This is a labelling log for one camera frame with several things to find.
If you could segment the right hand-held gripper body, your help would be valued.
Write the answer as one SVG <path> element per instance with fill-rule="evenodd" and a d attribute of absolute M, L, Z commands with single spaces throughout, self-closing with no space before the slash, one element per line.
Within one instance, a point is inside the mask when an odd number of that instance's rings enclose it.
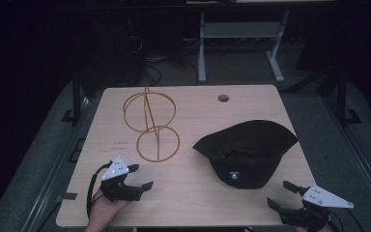
<path fill-rule="evenodd" d="M 282 209 L 278 212 L 283 224 L 305 228 L 307 231 L 320 231 L 329 225 L 334 231 L 339 228 L 330 220 L 329 208 L 353 209 L 354 203 L 317 186 L 299 187 L 302 207 L 297 210 Z"/>

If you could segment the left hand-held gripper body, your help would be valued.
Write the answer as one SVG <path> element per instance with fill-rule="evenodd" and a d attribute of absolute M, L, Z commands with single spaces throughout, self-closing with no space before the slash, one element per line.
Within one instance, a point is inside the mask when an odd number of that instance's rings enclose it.
<path fill-rule="evenodd" d="M 139 201 L 143 190 L 141 187 L 125 184 L 128 174 L 128 165 L 121 157 L 111 161 L 110 166 L 101 177 L 100 189 L 103 195 L 110 201 Z"/>

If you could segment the gold wire hat stand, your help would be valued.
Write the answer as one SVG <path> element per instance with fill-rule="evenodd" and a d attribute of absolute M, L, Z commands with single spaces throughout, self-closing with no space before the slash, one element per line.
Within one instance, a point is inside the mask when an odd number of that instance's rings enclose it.
<path fill-rule="evenodd" d="M 178 132 L 172 128 L 176 116 L 175 101 L 149 87 L 126 98 L 123 119 L 135 132 L 135 150 L 139 157 L 149 162 L 163 162 L 176 155 L 181 144 Z"/>

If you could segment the black cap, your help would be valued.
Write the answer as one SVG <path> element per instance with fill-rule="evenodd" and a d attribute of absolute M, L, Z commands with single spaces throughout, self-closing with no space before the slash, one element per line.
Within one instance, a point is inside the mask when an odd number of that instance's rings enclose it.
<path fill-rule="evenodd" d="M 193 149 L 209 160 L 226 185 L 261 189 L 297 142 L 290 130 L 276 122 L 252 120 L 208 134 Z"/>

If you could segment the person's left hand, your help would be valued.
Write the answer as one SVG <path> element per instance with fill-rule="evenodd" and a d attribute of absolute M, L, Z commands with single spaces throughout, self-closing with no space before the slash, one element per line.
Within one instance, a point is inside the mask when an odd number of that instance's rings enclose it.
<path fill-rule="evenodd" d="M 130 201 L 110 201 L 103 196 L 99 189 L 93 196 L 91 213 L 85 232 L 101 232 L 129 204 Z"/>

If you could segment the black metal stand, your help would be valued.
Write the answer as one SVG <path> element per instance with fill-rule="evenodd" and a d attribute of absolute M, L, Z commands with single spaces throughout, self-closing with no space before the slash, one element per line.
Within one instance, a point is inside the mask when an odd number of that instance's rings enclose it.
<path fill-rule="evenodd" d="M 336 73 L 336 104 L 335 116 L 342 127 L 347 128 L 349 124 L 361 124 L 361 120 L 353 109 L 346 107 L 347 99 L 347 75 L 343 70 Z"/>
<path fill-rule="evenodd" d="M 85 104 L 86 96 L 83 93 L 81 85 L 81 72 L 76 71 L 71 81 L 72 92 L 72 109 L 67 109 L 62 117 L 62 122 L 71 123 L 74 127 L 79 122 L 83 107 Z"/>

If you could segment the grey metal frame stand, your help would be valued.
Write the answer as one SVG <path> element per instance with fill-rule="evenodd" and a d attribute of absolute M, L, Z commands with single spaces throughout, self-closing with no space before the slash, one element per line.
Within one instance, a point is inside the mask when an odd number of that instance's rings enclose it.
<path fill-rule="evenodd" d="M 209 22 L 205 13 L 200 14 L 198 81 L 207 81 L 205 62 L 205 39 L 274 39 L 271 50 L 266 52 L 272 73 L 277 82 L 282 83 L 284 76 L 276 60 L 290 12 L 285 11 L 279 21 L 266 22 Z"/>

